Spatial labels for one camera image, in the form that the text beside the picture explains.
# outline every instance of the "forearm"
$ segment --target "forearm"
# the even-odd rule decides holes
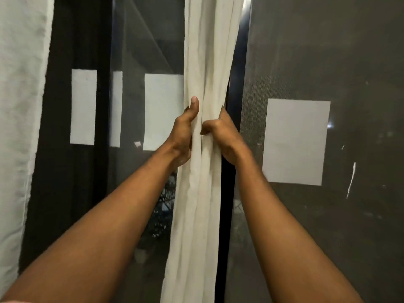
[[[172,170],[161,147],[30,265],[3,300],[107,302]]]
[[[256,253],[275,302],[361,302],[351,284],[277,198],[249,150],[236,164]]]

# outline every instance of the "white curtain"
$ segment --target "white curtain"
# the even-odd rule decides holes
[[[1,297],[18,274],[38,146],[54,0],[0,2]]]
[[[179,168],[162,303],[215,301],[221,153],[202,122],[225,101],[243,0],[185,0],[184,107],[199,98],[192,155]]]

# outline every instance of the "person's right hand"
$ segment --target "person's right hand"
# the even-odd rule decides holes
[[[202,123],[201,135],[211,133],[215,141],[218,143],[225,159],[236,164],[240,155],[250,152],[240,133],[237,131],[229,114],[222,107],[219,119],[207,120]]]

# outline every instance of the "hand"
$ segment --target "hand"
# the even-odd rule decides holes
[[[199,100],[196,96],[191,99],[191,106],[187,107],[181,116],[175,119],[164,146],[169,147],[174,153],[174,168],[184,165],[191,158],[192,132],[191,122],[199,112]]]
[[[219,119],[208,120],[202,123],[200,134],[206,135],[207,133],[213,135],[213,138],[218,143],[223,156],[233,165],[236,164],[240,155],[250,152],[229,114],[223,107],[220,111]]]

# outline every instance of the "white paper sheet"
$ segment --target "white paper sheet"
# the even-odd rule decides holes
[[[155,151],[184,112],[184,76],[145,74],[145,139],[143,150]]]
[[[72,70],[70,143],[94,145],[97,71]]]
[[[114,71],[112,76],[112,100],[111,100],[111,127],[109,130],[109,146],[119,147],[121,142],[122,120],[122,71]]]
[[[269,99],[263,173],[269,182],[321,185],[330,102]]]

